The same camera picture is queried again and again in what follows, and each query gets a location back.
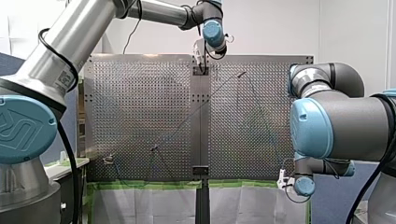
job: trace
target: wire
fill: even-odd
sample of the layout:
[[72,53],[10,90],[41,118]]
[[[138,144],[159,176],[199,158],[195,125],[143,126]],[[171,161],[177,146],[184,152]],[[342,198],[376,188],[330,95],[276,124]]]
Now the wire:
[[253,85],[253,83],[251,82],[251,79],[250,79],[250,77],[249,76],[247,76],[247,79],[248,79],[248,82],[249,82],[249,84],[250,84],[250,87],[251,87],[251,91],[253,92],[253,100],[254,100],[254,102],[256,103],[256,105],[257,105],[257,107],[260,109],[260,112],[261,112],[261,115],[262,115],[262,120],[264,121],[264,125],[265,125],[265,130],[267,130],[268,131],[268,134],[270,135],[270,140],[271,140],[271,142],[272,142],[272,145],[274,146],[274,152],[275,152],[275,154],[276,154],[276,160],[277,160],[277,163],[278,163],[278,165],[280,166],[280,157],[279,157],[279,152],[277,151],[277,149],[276,149],[276,141],[275,141],[275,138],[273,137],[273,135],[272,135],[272,133],[271,133],[271,131],[270,131],[270,128],[269,128],[269,126],[268,126],[268,123],[265,121],[265,116],[264,116],[264,110],[262,109],[262,106],[260,105],[260,103],[259,103],[259,101],[258,101],[258,96],[257,96],[257,93],[256,93],[256,91],[255,91],[255,89],[254,89],[254,85]]
[[[396,105],[391,99],[388,98],[388,96],[383,95],[383,94],[378,94],[378,95],[374,95],[374,97],[383,99],[388,104],[390,104],[391,105],[390,108],[392,110],[392,114],[393,114],[393,116],[396,116]],[[358,208],[359,203],[361,202],[361,199],[363,198],[363,196],[366,193],[367,189],[370,188],[370,186],[373,184],[373,182],[375,181],[375,179],[379,175],[379,173],[384,169],[386,164],[389,161],[393,160],[393,158],[395,157],[395,152],[396,152],[395,149],[396,149],[396,132],[393,134],[392,139],[390,141],[390,144],[389,144],[384,156],[381,158],[380,163],[375,168],[374,172],[369,177],[367,182],[364,184],[363,188],[361,188],[361,191],[359,192],[358,196],[356,197],[355,202],[352,204],[352,207],[350,208],[349,214],[348,214],[347,219],[346,219],[346,224],[349,224],[352,221],[352,218],[353,218],[353,216],[355,214],[355,211]]]
[[330,163],[330,161],[328,161],[327,159],[323,159],[324,163],[328,164],[330,166],[330,168],[332,169],[332,171],[334,172],[334,177],[335,179],[340,179],[340,175],[338,174],[338,172],[334,169],[334,167],[332,166],[332,164]]
[[282,169],[285,168],[286,161],[294,161],[294,158],[290,157],[290,158],[286,158],[285,160],[283,160]]
[[227,80],[225,80],[223,83],[221,83],[221,85],[215,90],[213,91],[213,93],[211,95],[209,95],[207,101],[205,101],[203,104],[201,104],[198,108],[196,108],[192,113],[190,113],[178,126],[177,129],[171,134],[170,138],[162,140],[160,144],[156,145],[156,148],[160,148],[164,143],[166,143],[166,141],[169,141],[171,139],[173,139],[173,137],[175,137],[175,135],[178,133],[178,131],[180,131],[180,129],[183,127],[183,125],[197,112],[199,111],[204,105],[208,104],[209,101],[212,99],[212,97],[219,91],[221,90],[221,88],[227,84],[234,76],[230,76],[227,78]]
[[79,214],[79,205],[80,205],[80,198],[79,198],[79,187],[78,187],[78,169],[76,164],[76,159],[74,156],[73,148],[70,145],[70,142],[67,138],[67,134],[64,131],[64,126],[61,122],[58,123],[58,132],[64,142],[64,148],[66,149],[67,156],[70,160],[70,167],[72,170],[72,178],[73,178],[73,224],[78,224],[78,214]]
[[139,20],[137,21],[137,24],[134,27],[134,29],[132,30],[132,32],[129,34],[128,41],[126,42],[126,44],[124,46],[122,54],[125,54],[125,51],[128,48],[129,42],[131,41],[132,35],[134,34],[134,32],[136,32],[137,27],[139,26],[140,22],[142,21],[142,16],[143,16],[142,2],[140,0],[134,0],[134,2],[131,4],[131,6],[134,5],[134,3],[137,3],[137,12],[139,14]]
[[58,51],[56,51],[56,49],[54,49],[52,46],[50,46],[46,40],[43,37],[43,34],[46,33],[50,28],[46,28],[40,31],[40,33],[38,33],[38,40],[40,40],[40,42],[47,48],[49,49],[53,54],[55,54],[56,56],[58,56],[60,59],[62,59],[62,61],[64,61],[70,68],[70,72],[72,73],[73,77],[74,77],[74,83],[73,86],[70,87],[70,89],[67,92],[70,92],[71,90],[73,90],[77,84],[78,84],[78,71],[76,69],[76,67],[73,65],[72,62],[70,62],[66,57],[64,57],[62,54],[60,54]]
[[288,182],[286,183],[286,186],[285,186],[285,188],[284,188],[285,193],[286,193],[286,197],[288,197],[288,199],[291,200],[291,201],[294,202],[294,203],[306,203],[306,202],[308,202],[308,201],[311,199],[311,196],[307,197],[305,200],[300,201],[300,202],[299,202],[299,201],[293,200],[293,199],[289,196],[289,194],[288,194],[288,187],[293,186],[292,184],[289,184],[289,181],[290,181],[290,180],[291,180],[291,177],[289,177]]
[[[51,51],[53,54],[58,56],[60,59],[62,59],[70,68],[70,72],[72,73],[74,77],[74,83],[70,87],[70,89],[67,92],[70,92],[73,90],[77,84],[78,84],[78,71],[76,67],[73,65],[72,62],[70,62],[66,57],[64,57],[62,54],[60,54],[56,49],[54,49],[52,46],[50,46],[46,40],[43,37],[43,34],[46,33],[50,28],[43,29],[38,33],[38,40],[46,47],[49,51]],[[61,122],[58,122],[58,132],[62,138],[62,141],[64,142],[64,148],[66,150],[67,156],[69,157],[70,160],[70,168],[72,170],[72,178],[73,178],[73,196],[74,196],[74,201],[73,201],[73,224],[78,224],[78,216],[79,216],[79,206],[81,204],[82,197],[79,197],[78,191],[78,168],[77,168],[77,163],[76,163],[76,158],[74,156],[73,148],[70,145],[70,142],[67,138],[67,134],[64,131],[64,126],[62,125]]]
[[214,57],[213,55],[211,55],[211,54],[209,53],[209,51],[207,50],[207,48],[205,48],[205,52],[209,55],[210,58],[212,58],[212,59],[214,59],[214,60],[221,60],[221,59],[223,59],[223,58],[225,57],[225,54],[222,54],[222,55],[220,55],[220,57],[216,58],[216,57]]

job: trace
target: metal frame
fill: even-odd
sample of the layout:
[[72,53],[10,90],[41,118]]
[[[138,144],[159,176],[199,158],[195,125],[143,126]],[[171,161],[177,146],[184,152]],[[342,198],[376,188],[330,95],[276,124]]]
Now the metal frame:
[[[207,58],[206,65],[208,67],[208,74],[203,75],[196,71],[196,62],[193,56],[190,55],[95,55],[89,59],[86,66],[85,76],[85,94],[86,94],[86,150],[87,152],[94,151],[95,145],[93,142],[93,127],[94,117],[92,115],[93,107],[92,101],[94,101],[94,86],[93,86],[93,75],[94,75],[94,62],[188,62],[190,67],[190,86],[189,86],[189,97],[188,97],[188,110],[190,119],[190,140],[191,140],[191,176],[188,176],[187,180],[201,180],[202,187],[197,190],[196,194],[196,224],[209,224],[210,223],[210,202],[209,202],[209,185],[208,179],[213,176],[210,173],[213,171],[211,168],[210,150],[211,150],[211,139],[212,134],[212,110],[213,106],[216,106],[216,96],[212,94],[216,91],[216,81],[224,78],[218,76],[218,71],[221,67],[227,66],[227,63],[239,63],[239,64],[259,64],[259,63],[282,63],[283,67],[285,64],[291,65],[292,63],[313,63],[313,57],[311,56],[226,56],[221,61],[215,61]],[[284,91],[287,90],[287,82],[284,85]],[[290,148],[290,156],[292,156],[293,150]],[[196,175],[192,174],[192,169],[196,169],[198,172]],[[222,176],[221,178],[250,178],[250,179],[261,179],[263,176]],[[155,180],[160,181],[173,181],[169,178],[156,178]]]

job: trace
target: perforated metal panel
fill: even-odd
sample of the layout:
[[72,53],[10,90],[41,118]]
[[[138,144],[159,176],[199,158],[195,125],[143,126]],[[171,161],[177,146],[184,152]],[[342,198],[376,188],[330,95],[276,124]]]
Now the perforated metal panel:
[[293,157],[287,93],[293,63],[312,58],[239,56],[212,63],[212,93],[224,86],[211,102],[210,178],[277,179],[282,161]]
[[[92,58],[91,180],[191,178],[190,122],[177,131],[190,113],[190,63],[189,56]],[[114,164],[104,165],[110,154]]]
[[[276,179],[293,156],[289,67],[312,60],[227,56],[197,79],[189,55],[92,57],[85,70],[89,179],[192,179],[197,162],[209,165],[210,178]],[[198,93],[206,101],[215,94],[192,116],[204,100]],[[110,154],[115,162],[105,165]]]

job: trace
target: robotic arm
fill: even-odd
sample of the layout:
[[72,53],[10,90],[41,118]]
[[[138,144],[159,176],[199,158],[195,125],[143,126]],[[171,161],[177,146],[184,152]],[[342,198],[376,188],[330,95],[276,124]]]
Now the robotic arm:
[[182,30],[203,24],[208,48],[225,54],[221,0],[195,7],[156,0],[137,7],[136,1],[74,0],[45,36],[47,46],[38,45],[16,75],[0,78],[0,223],[60,223],[60,186],[49,183],[38,157],[56,136],[65,94],[114,18],[141,17]]
[[342,63],[293,66],[289,92],[298,98],[290,114],[295,191],[312,195],[313,173],[353,175],[349,160],[380,161],[375,171],[380,178],[369,200],[369,223],[396,223],[396,202],[390,191],[396,186],[395,92],[363,97],[361,77]]

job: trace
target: label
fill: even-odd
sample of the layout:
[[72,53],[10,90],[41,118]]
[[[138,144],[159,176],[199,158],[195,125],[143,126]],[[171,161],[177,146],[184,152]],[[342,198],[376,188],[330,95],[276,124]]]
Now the label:
[[74,77],[70,72],[62,71],[61,75],[54,83],[54,87],[59,90],[61,94],[66,94],[67,90],[70,88],[74,82]]

